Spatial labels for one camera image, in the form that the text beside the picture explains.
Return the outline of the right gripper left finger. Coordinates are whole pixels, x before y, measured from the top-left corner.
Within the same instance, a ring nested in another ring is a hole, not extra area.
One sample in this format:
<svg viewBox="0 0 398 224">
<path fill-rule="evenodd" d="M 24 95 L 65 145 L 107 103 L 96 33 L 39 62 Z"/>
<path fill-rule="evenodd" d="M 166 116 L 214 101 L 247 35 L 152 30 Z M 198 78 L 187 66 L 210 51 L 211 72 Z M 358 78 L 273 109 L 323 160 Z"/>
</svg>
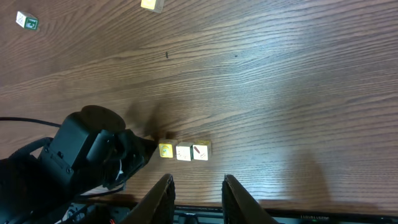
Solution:
<svg viewBox="0 0 398 224">
<path fill-rule="evenodd" d="M 175 184 L 165 174 L 120 224 L 166 224 L 174 222 Z"/>
</svg>

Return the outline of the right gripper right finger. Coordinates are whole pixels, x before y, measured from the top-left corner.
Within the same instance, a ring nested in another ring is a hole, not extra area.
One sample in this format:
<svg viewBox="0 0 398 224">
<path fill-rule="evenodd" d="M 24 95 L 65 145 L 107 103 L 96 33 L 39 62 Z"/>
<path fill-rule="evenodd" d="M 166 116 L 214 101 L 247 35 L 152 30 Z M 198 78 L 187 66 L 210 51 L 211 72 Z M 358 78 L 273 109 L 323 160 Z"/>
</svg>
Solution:
<svg viewBox="0 0 398 224">
<path fill-rule="evenodd" d="M 222 183 L 222 209 L 225 224 L 278 224 L 231 174 Z"/>
</svg>

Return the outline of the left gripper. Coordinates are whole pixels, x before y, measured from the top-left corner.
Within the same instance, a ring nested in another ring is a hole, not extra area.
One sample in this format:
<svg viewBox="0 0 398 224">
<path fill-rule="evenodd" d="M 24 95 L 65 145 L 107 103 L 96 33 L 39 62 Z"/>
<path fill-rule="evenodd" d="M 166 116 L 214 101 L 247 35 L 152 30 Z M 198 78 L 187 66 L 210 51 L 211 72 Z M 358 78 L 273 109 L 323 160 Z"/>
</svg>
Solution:
<svg viewBox="0 0 398 224">
<path fill-rule="evenodd" d="M 62 190 L 79 195 L 125 183 L 156 148 L 155 141 L 136 136 L 115 112 L 89 105 L 65 118 L 39 161 Z"/>
</svg>

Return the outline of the white block red M side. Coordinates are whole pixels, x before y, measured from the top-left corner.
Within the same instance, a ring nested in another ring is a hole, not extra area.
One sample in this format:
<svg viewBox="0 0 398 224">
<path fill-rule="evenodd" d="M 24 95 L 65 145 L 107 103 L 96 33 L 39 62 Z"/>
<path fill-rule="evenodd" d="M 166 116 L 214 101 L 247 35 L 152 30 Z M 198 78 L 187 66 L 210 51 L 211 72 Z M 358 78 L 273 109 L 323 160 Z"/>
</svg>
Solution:
<svg viewBox="0 0 398 224">
<path fill-rule="evenodd" d="M 193 143 L 178 143 L 176 146 L 176 158 L 179 161 L 191 161 L 193 159 Z"/>
</svg>

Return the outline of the white block red mark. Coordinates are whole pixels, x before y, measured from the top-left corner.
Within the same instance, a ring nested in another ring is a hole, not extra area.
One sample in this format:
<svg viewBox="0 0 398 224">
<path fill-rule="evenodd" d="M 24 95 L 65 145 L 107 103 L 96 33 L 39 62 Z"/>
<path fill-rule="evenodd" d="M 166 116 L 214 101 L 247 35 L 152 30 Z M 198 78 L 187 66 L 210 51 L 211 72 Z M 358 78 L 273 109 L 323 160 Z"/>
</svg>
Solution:
<svg viewBox="0 0 398 224">
<path fill-rule="evenodd" d="M 211 141 L 196 141 L 193 144 L 194 160 L 207 161 L 211 156 Z"/>
</svg>

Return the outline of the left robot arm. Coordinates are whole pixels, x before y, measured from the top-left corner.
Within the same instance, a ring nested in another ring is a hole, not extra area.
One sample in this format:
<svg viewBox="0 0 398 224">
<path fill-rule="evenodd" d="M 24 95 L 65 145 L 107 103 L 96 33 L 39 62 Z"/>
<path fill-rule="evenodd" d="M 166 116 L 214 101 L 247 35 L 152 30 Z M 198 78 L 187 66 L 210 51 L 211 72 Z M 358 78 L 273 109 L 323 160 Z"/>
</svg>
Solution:
<svg viewBox="0 0 398 224">
<path fill-rule="evenodd" d="M 57 127 L 1 160 L 1 223 L 54 222 L 81 194 L 125 184 L 157 148 L 102 106 L 85 106 Z"/>
</svg>

